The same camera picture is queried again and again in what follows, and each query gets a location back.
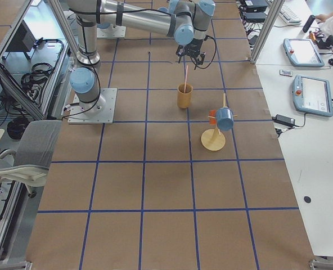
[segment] round wooden base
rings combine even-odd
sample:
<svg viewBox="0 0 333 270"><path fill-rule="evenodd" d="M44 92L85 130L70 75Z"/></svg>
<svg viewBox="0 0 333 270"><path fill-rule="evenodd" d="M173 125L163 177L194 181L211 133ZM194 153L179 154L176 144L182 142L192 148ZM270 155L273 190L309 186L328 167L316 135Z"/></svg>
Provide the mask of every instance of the round wooden base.
<svg viewBox="0 0 333 270"><path fill-rule="evenodd" d="M225 136L218 128L208 129L201 135L202 145L210 151L218 151L225 145Z"/></svg>

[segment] person's hand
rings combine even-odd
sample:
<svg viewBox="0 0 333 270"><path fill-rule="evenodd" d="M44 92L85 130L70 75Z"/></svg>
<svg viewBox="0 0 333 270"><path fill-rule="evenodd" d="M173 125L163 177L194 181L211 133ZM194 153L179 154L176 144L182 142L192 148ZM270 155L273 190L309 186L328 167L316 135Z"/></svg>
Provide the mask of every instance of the person's hand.
<svg viewBox="0 0 333 270"><path fill-rule="evenodd" d="M319 14L319 15L315 16L315 19L320 20L319 23L325 23L325 21L328 19L328 16L325 14Z"/></svg>

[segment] office chair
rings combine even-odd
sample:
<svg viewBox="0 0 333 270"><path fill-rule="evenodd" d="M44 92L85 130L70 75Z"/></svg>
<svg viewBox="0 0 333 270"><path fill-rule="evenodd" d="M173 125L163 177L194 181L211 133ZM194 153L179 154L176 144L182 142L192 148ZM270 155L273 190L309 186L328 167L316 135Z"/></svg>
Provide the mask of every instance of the office chair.
<svg viewBox="0 0 333 270"><path fill-rule="evenodd" d="M24 131L17 151L4 150L0 153L0 182L19 181L25 184L30 197L35 196L32 187L45 185L59 135L61 121L41 120L31 122ZM0 129L0 139L4 130ZM13 165L4 158L12 155Z"/></svg>

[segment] person's arm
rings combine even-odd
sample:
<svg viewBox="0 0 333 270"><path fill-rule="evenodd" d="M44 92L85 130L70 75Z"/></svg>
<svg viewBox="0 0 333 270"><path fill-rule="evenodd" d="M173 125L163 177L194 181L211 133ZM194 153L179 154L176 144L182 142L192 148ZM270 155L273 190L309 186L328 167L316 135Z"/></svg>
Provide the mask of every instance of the person's arm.
<svg viewBox="0 0 333 270"><path fill-rule="evenodd" d="M321 21L321 23L324 23L327 19L329 19L330 17L333 17L333 12L329 13L328 15L325 14L319 14L317 16L315 16L316 19L319 19Z"/></svg>

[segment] grid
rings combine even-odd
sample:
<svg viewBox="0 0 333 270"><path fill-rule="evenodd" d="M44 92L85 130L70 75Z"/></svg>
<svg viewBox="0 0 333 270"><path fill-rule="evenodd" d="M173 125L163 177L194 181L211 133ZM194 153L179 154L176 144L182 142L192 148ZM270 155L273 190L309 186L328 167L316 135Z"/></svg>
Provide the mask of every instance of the grid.
<svg viewBox="0 0 333 270"><path fill-rule="evenodd" d="M234 1L217 2L209 34L218 50L204 71L177 64L175 42L155 34L127 29L129 40L98 41L102 86L118 87L114 123L63 123L27 251L33 269L308 269L312 252ZM186 65L194 92L180 110ZM209 152L200 136L222 93L238 117L225 148Z"/></svg>

